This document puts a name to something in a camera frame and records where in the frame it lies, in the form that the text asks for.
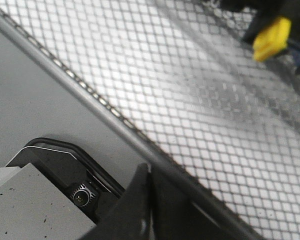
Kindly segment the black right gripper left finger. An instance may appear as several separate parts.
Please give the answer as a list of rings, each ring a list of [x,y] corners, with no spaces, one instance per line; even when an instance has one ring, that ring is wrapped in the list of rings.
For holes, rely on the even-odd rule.
[[[153,188],[149,165],[137,166],[127,189],[106,216],[83,240],[149,240]]]

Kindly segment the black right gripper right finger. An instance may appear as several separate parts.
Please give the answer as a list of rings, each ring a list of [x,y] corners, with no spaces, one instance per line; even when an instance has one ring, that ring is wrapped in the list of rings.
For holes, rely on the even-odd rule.
[[[262,236],[205,194],[195,199],[151,168],[153,231],[157,240],[261,240]]]

